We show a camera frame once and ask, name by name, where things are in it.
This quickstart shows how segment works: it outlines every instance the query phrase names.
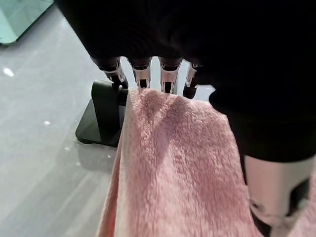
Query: black stand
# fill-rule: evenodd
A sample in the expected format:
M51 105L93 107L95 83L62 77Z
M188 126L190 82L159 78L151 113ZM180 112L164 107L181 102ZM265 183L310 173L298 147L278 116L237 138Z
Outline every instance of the black stand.
M106 81L95 81L87 108L76 129L82 143L117 147L124 120L128 90Z

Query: glass panel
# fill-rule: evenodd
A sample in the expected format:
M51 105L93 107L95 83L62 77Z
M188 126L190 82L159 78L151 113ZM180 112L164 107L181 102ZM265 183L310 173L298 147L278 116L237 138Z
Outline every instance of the glass panel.
M52 3L53 0L0 0L0 43L17 41Z

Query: pink towel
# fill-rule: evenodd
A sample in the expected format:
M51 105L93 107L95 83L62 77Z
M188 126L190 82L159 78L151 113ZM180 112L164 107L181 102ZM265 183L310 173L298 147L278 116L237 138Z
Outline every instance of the pink towel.
M311 202L292 237L316 236ZM131 90L98 237L260 237L227 119L206 102Z

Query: robotic fingertip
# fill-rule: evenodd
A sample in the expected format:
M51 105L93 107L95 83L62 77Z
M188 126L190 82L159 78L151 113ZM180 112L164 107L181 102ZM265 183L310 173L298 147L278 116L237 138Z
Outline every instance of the robotic fingertip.
M182 95L188 99L193 99L196 95L196 92L197 92L196 87L187 87L187 85L185 84Z

